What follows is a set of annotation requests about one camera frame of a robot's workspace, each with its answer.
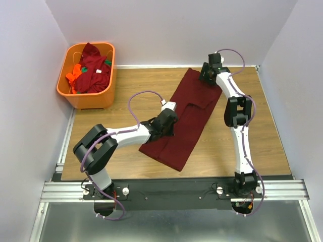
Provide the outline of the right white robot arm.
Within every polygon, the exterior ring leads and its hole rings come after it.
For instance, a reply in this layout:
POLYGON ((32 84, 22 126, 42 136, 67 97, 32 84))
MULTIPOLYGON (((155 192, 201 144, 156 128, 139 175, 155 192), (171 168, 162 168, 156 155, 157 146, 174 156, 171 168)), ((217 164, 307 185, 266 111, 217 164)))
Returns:
POLYGON ((254 100, 246 95, 235 83, 228 67, 223 66, 222 50, 208 55, 199 79, 210 85, 220 87, 227 98, 224 122, 229 127, 234 141, 236 171, 232 191, 239 198, 245 197, 257 187, 257 173, 252 163, 249 146, 249 124, 255 114, 254 100))

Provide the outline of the maroon t shirt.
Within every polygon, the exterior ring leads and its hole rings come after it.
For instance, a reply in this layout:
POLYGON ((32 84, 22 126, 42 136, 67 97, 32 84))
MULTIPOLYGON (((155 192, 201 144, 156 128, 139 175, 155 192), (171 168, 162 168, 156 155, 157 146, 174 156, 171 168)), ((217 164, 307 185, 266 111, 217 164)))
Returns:
POLYGON ((220 87, 199 80, 199 75, 189 68, 171 97, 178 116, 174 135, 139 148, 144 155, 177 171, 184 168, 222 94, 220 87))

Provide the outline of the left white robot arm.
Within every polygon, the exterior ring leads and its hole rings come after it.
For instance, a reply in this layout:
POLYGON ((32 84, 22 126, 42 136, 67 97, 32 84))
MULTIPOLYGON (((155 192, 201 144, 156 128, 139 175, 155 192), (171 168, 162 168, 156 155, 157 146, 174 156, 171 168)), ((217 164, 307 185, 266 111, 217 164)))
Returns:
POLYGON ((174 124, 178 121, 175 110, 163 108, 160 114, 137 126, 107 129, 97 124, 74 146, 73 153, 81 163, 81 170, 94 183, 95 194, 101 199, 112 195, 112 179, 105 167, 117 149, 131 145, 155 142, 165 136, 174 135, 174 124))

